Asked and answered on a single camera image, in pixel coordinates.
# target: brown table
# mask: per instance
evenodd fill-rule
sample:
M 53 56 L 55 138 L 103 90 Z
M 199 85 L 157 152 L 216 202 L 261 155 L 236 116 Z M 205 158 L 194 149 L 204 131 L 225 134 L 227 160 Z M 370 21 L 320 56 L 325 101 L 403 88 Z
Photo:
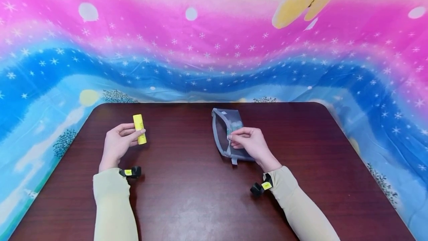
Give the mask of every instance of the brown table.
M 105 133 L 142 114 L 146 145 L 120 167 L 141 166 L 130 202 L 142 240 L 297 240 L 270 193 L 254 199 L 255 163 L 232 167 L 211 129 L 214 107 L 239 109 L 315 201 L 341 240 L 414 240 L 324 106 L 317 103 L 106 104 L 83 125 L 11 240 L 92 240 Z

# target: arm sleeve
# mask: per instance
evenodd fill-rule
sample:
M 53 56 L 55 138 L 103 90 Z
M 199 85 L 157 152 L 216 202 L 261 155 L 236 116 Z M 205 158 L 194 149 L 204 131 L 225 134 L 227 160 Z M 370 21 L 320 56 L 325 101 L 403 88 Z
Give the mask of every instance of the arm sleeve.
M 269 174 L 273 182 L 270 190 L 300 241 L 340 240 L 326 216 L 302 191 L 287 167 Z
M 110 168 L 94 175 L 97 204 L 94 241 L 138 241 L 135 218 L 129 203 L 129 184 Z

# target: left hand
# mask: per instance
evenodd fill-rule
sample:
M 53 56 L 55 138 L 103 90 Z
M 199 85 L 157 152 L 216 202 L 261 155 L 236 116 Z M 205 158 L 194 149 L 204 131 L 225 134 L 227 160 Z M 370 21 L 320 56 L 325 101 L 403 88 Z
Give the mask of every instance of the left hand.
M 145 132 L 145 129 L 136 131 L 134 123 L 120 124 L 108 131 L 104 141 L 104 152 L 98 171 L 101 172 L 109 168 L 117 168 L 120 159 L 126 154 L 128 148 L 137 145 L 137 138 Z

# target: cloth backdrop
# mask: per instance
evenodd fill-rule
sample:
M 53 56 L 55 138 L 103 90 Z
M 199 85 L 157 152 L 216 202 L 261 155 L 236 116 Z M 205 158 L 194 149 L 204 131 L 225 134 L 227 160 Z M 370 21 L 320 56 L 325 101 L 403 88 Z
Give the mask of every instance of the cloth backdrop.
M 96 106 L 203 101 L 325 105 L 413 235 L 428 240 L 427 8 L 0 0 L 0 240 Z

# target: yellow glue stick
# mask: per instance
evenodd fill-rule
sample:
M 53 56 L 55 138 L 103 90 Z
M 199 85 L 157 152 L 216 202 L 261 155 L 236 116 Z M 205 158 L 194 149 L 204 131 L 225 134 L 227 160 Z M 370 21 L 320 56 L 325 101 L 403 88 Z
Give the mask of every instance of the yellow glue stick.
M 134 119 L 134 126 L 135 130 L 140 131 L 144 128 L 143 125 L 143 117 L 141 115 L 133 115 L 132 118 Z M 138 137 L 138 144 L 144 144 L 146 143 L 146 134 L 144 133 L 140 137 Z

